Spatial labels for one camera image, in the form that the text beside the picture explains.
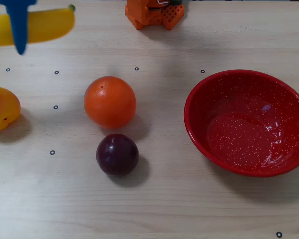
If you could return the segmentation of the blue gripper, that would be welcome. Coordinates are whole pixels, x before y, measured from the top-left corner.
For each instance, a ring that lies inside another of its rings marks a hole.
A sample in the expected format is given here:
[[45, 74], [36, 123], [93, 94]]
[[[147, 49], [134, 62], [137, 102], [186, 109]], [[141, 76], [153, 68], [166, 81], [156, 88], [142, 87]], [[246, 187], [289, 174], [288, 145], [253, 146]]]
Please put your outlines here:
[[25, 53], [27, 45], [27, 8], [36, 3], [37, 0], [0, 0], [0, 5], [9, 10], [13, 41], [19, 55]]

